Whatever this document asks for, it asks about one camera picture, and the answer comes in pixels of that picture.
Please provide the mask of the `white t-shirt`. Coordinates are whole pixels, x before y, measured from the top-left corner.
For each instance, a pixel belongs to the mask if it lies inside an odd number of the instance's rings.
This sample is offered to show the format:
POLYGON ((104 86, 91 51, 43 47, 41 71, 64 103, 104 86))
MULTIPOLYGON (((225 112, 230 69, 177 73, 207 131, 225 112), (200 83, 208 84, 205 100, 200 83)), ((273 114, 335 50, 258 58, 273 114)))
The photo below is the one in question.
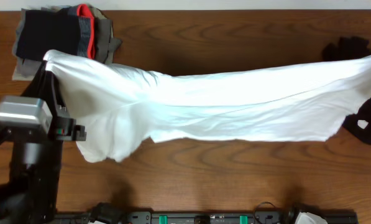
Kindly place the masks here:
POLYGON ((49 50, 88 162, 129 157, 145 139, 326 141, 371 97, 371 55, 173 77, 49 50))

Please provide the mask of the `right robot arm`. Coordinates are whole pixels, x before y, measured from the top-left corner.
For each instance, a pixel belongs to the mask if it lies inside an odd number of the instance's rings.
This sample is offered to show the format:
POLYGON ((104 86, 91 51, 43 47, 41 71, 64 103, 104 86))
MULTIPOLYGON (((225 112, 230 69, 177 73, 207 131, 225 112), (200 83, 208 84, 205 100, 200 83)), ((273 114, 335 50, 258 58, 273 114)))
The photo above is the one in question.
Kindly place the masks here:
POLYGON ((284 224, 327 224, 327 221, 314 211, 307 205, 296 204, 283 217, 283 222, 284 224))

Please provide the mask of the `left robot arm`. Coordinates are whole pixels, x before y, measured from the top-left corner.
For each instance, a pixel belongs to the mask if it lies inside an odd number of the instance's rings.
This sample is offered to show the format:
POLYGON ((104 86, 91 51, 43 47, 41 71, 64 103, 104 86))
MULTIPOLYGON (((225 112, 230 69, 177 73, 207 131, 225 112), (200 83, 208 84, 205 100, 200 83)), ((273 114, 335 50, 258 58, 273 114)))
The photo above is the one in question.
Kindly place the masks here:
POLYGON ((0 101, 0 145, 12 142, 9 181, 0 185, 0 223, 54 219, 65 141, 85 141, 69 115, 58 78, 42 62, 19 96, 0 101))

